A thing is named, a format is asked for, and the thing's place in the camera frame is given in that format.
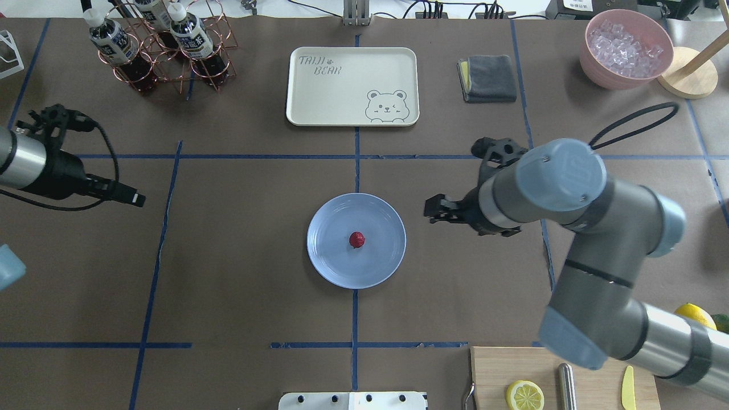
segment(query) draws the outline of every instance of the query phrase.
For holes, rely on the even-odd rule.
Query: blue tape line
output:
[[[359,192],[359,127],[354,127],[354,192]]]
[[[481,160],[473,155],[360,155],[363,160]]]
[[[195,71],[192,69],[192,61],[190,61],[190,87],[187,89],[187,95],[184,97],[185,101],[189,101],[192,98],[193,85],[195,85]]]
[[[139,349],[136,342],[2,341],[0,349]],[[149,343],[147,349],[192,349],[192,343]]]
[[[165,207],[165,216],[162,221],[162,233],[160,234],[160,245],[157,247],[157,260],[155,262],[155,272],[152,275],[152,286],[149,288],[149,301],[147,302],[147,314],[144,317],[144,327],[141,333],[141,343],[139,346],[139,356],[137,357],[137,367],[134,372],[134,384],[132,385],[132,396],[129,400],[129,410],[134,410],[136,405],[136,396],[139,391],[139,380],[141,378],[141,369],[144,364],[144,350],[147,347],[147,336],[149,335],[149,323],[152,321],[152,307],[155,305],[155,293],[157,292],[157,279],[160,275],[160,264],[162,260],[162,248],[165,244],[167,236],[167,226],[170,217],[170,204],[172,202],[172,193],[175,191],[175,181],[177,179],[177,169],[180,163],[180,152],[182,151],[182,141],[177,143],[177,152],[175,154],[175,164],[172,168],[172,178],[170,181],[170,189],[167,193],[167,205]]]
[[[519,46],[516,39],[516,25],[514,20],[509,20],[511,24],[511,40],[514,43],[514,59],[516,60],[516,74],[519,79],[519,93],[521,94],[521,109],[524,114],[524,126],[526,127],[526,134],[529,136],[529,149],[534,148],[534,139],[531,136],[531,125],[529,125],[529,116],[526,114],[526,90],[524,89],[524,77],[521,71],[521,59],[519,58]],[[554,291],[555,279],[554,279],[554,265],[552,264],[552,250],[549,245],[549,234],[547,233],[547,226],[545,221],[542,220],[542,240],[547,250],[547,262],[549,271],[550,288]]]
[[[15,122],[15,117],[17,116],[17,111],[20,109],[20,102],[23,101],[23,97],[26,94],[26,88],[28,87],[28,81],[31,79],[31,74],[33,73],[33,68],[36,66],[36,61],[38,61],[38,55],[41,53],[41,46],[43,45],[43,40],[45,40],[45,34],[48,32],[48,26],[50,25],[50,19],[46,19],[46,23],[43,26],[43,31],[41,31],[41,36],[38,38],[38,45],[36,45],[36,52],[33,53],[33,59],[31,60],[30,65],[28,65],[28,71],[26,71],[26,78],[23,79],[23,85],[20,87],[20,93],[17,95],[17,100],[15,100],[15,107],[12,109],[12,114],[10,115],[10,121],[7,123],[8,129],[12,128],[12,124]]]
[[[352,160],[355,155],[287,155],[287,154],[185,154],[180,158],[190,160]]]
[[[133,342],[74,342],[74,341],[4,341],[2,349],[138,349]]]
[[[514,43],[514,59],[516,60],[516,75],[519,79],[519,93],[521,94],[521,109],[524,113],[524,126],[526,126],[526,134],[529,136],[529,149],[534,148],[534,140],[531,137],[531,126],[526,116],[526,91],[524,90],[524,78],[521,73],[521,60],[519,59],[519,46],[516,40],[516,25],[514,20],[509,20],[511,24],[511,41]]]
[[[359,292],[357,289],[352,290],[352,391],[359,389],[359,381],[357,379],[357,361],[359,348]]]
[[[703,140],[703,134],[701,133],[701,128],[698,126],[698,121],[696,120],[696,113],[693,111],[693,105],[691,105],[691,100],[686,99],[686,105],[688,105],[688,112],[691,116],[691,120],[693,121],[693,127],[696,130],[696,136],[698,137],[698,144],[701,146],[701,152],[703,153],[703,159],[706,161],[706,167],[709,169],[709,173],[711,174],[712,184],[714,186],[714,193],[717,196],[717,200],[719,201],[719,207],[722,210],[722,213],[724,214],[724,222],[726,223],[727,227],[729,228],[729,210],[727,210],[727,204],[724,202],[724,195],[722,195],[722,190],[719,188],[719,182],[717,181],[717,173],[714,172],[714,166],[712,165],[712,161],[709,159],[709,151],[706,149],[706,143]]]
[[[272,343],[271,349],[350,349],[350,341],[288,341]]]
[[[192,343],[147,343],[145,349],[192,349]]]
[[[436,349],[455,349],[468,346],[467,341],[360,341],[363,349],[412,349],[434,347]]]
[[[271,349],[350,349],[349,341],[288,341],[272,343]],[[412,349],[418,347],[434,347],[436,349],[454,349],[468,346],[467,341],[358,341],[357,349]]]
[[[549,232],[547,231],[547,221],[541,220],[542,224],[542,240],[545,244],[545,251],[547,251],[547,269],[549,271],[549,287],[554,292],[557,287],[556,280],[554,279],[554,263],[552,262],[552,248],[549,246]]]
[[[109,159],[109,154],[79,154],[76,155],[81,159]],[[172,154],[117,154],[120,160],[171,160],[175,156]]]

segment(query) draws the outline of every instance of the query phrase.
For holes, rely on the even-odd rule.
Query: power strip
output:
[[[286,393],[278,410],[428,410],[422,392]]]
[[[422,18],[424,20],[434,20],[434,19],[437,19],[438,17],[428,18],[428,17],[426,17],[425,12],[415,12],[415,18]],[[448,13],[447,12],[443,12],[443,15],[440,16],[439,18],[448,18]]]

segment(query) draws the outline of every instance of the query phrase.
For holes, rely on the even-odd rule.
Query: wooden stand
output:
[[[701,52],[688,47],[674,47],[671,66],[658,77],[658,82],[677,96],[703,98],[717,87],[719,75],[709,59],[729,45],[727,0],[720,0],[719,5],[728,29]]]

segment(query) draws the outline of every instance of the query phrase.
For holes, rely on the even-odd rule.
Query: wooden cutting board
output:
[[[508,410],[506,389],[516,380],[537,383],[545,395],[544,410],[561,410],[557,367],[563,359],[542,347],[472,347],[471,369],[476,384],[479,410]],[[623,410],[620,386],[628,364],[608,358],[602,369],[588,370],[576,365],[574,387],[579,410]],[[637,410],[660,410],[653,375],[635,369]]]

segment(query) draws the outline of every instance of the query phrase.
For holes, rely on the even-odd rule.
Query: blue plate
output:
[[[364,245],[349,244],[362,232]],[[367,193],[347,193],[325,203],[309,224],[306,247],[314,268],[329,282],[364,289],[389,278],[405,256],[405,226],[387,202]]]

